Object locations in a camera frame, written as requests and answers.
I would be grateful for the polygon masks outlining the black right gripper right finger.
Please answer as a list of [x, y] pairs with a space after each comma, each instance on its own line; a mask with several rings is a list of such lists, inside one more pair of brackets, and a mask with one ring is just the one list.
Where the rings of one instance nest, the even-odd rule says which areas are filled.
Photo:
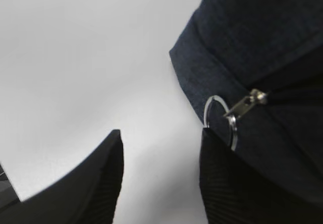
[[322, 208], [291, 194], [203, 128], [199, 187], [208, 223], [322, 223]]

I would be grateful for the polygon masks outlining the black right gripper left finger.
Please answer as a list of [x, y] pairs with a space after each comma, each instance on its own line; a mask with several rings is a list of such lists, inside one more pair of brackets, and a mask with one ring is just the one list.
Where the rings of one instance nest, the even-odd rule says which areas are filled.
[[121, 132], [113, 130], [59, 181], [1, 207], [1, 223], [113, 223], [123, 175]]

